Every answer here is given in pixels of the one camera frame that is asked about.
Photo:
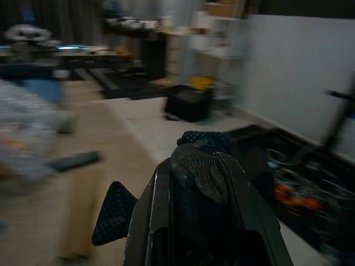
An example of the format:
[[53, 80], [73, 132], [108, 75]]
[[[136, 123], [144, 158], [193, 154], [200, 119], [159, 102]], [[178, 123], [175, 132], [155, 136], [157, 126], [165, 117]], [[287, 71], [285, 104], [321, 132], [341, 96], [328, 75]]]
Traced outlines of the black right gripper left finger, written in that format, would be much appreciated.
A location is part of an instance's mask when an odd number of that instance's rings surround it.
[[131, 217], [125, 265], [173, 264], [173, 193], [170, 161], [157, 165]]

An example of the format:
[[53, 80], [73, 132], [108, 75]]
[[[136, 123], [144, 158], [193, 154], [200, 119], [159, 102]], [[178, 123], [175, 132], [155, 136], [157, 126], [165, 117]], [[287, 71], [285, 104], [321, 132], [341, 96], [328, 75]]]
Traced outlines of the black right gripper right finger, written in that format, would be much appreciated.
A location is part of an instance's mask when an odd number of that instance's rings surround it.
[[218, 153], [232, 210], [236, 211], [236, 265], [292, 265], [276, 216], [249, 181], [246, 170]]

